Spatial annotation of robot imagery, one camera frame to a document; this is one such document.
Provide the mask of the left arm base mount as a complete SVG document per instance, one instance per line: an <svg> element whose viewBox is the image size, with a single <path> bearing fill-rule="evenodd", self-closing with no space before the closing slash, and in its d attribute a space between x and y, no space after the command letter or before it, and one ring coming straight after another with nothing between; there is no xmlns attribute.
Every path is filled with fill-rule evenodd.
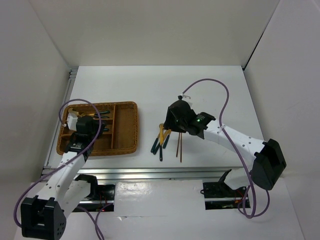
<svg viewBox="0 0 320 240"><path fill-rule="evenodd" d="M88 212L113 212L115 205L116 184L98 183L97 177L93 175L80 174L75 178L76 181L85 181L90 184L90 193L86 196L77 207L82 207ZM74 212L83 212L76 208Z"/></svg>

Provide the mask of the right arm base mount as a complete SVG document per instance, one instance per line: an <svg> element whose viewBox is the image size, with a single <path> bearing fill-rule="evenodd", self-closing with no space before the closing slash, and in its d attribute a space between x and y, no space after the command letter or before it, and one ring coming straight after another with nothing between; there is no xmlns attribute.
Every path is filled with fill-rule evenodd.
<svg viewBox="0 0 320 240"><path fill-rule="evenodd" d="M206 210L237 209L238 205L243 202L247 187L242 186L233 190L224 182L230 171L231 169L227 170L216 182L202 184L203 188L200 193L204 196Z"/></svg>

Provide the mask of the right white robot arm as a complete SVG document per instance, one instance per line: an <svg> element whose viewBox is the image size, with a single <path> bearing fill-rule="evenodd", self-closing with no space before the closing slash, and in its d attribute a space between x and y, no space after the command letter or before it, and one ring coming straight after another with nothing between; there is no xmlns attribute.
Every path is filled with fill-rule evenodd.
<svg viewBox="0 0 320 240"><path fill-rule="evenodd" d="M250 183L270 191L287 166L281 147L274 139L264 141L247 136L220 124L206 112L195 113L184 100L177 100L168 107L163 126L166 130L189 133L240 154L245 166L228 170L220 178L218 190L223 196L230 196Z"/></svg>

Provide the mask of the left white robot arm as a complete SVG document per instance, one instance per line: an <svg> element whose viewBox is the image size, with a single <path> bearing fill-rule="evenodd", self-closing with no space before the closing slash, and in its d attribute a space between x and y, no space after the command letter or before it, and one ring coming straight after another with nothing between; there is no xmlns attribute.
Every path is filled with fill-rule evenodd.
<svg viewBox="0 0 320 240"><path fill-rule="evenodd" d="M45 186L34 197L26 197L20 205L23 237L59 240L66 229L68 216L79 203L99 195L97 178L78 172L104 127L101 119L92 116L77 120L58 167L48 175Z"/></svg>

